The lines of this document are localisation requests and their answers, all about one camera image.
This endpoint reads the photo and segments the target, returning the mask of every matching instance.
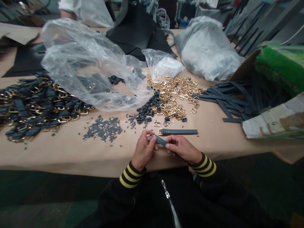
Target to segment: pile of gold buckles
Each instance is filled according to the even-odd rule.
[[[175,117],[177,120],[185,118],[186,110],[183,109],[181,104],[178,104],[177,98],[180,100],[187,100],[189,104],[194,107],[190,110],[191,113],[196,113],[199,108],[198,97],[192,98],[193,94],[200,94],[202,88],[197,87],[197,81],[191,81],[190,78],[183,77],[182,75],[171,78],[166,76],[163,78],[156,77],[158,82],[152,82],[151,75],[147,76],[148,84],[152,87],[153,91],[159,91],[159,98],[164,102],[161,103],[161,111],[157,111],[157,107],[152,110],[157,115],[164,115],[170,117],[170,121]]]

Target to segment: zipper pull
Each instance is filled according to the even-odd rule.
[[[169,198],[170,198],[170,194],[169,194],[169,192],[168,192],[167,189],[166,189],[166,185],[165,185],[164,180],[161,180],[161,183],[162,183],[162,186],[163,186],[164,189],[165,189],[166,197],[167,197],[167,199],[169,199]]]

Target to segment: green box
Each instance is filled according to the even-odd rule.
[[[255,68],[292,96],[304,92],[304,46],[268,45],[256,57]]]

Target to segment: zipper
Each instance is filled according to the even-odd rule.
[[[176,228],[176,224],[177,224],[178,227],[181,227],[181,224],[180,224],[180,222],[178,220],[176,211],[175,211],[174,206],[173,206],[173,204],[171,202],[170,194],[167,191],[166,184],[165,184],[165,182],[164,182],[163,179],[161,179],[161,183],[162,183],[162,186],[164,187],[166,198],[169,200],[169,207],[170,207],[170,211],[171,211],[171,215],[172,215],[173,227]]]
[[[169,192],[168,192],[167,189],[166,189],[166,185],[165,185],[164,180],[161,180],[161,183],[162,183],[162,186],[163,186],[164,189],[165,189],[165,194],[166,194],[167,199],[170,199],[170,194],[169,194]]]

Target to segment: hand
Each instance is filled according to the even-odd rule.
[[[189,164],[197,164],[203,158],[202,153],[184,136],[170,135],[165,141],[168,143],[166,148],[169,154],[174,152]]]
[[[61,14],[61,18],[70,18],[74,21],[77,20],[77,16],[74,12],[69,12],[62,9],[60,10],[60,14]]]
[[[155,133],[153,131],[144,130],[137,141],[131,163],[138,171],[143,171],[152,158],[153,152],[158,150],[156,136],[154,135]]]

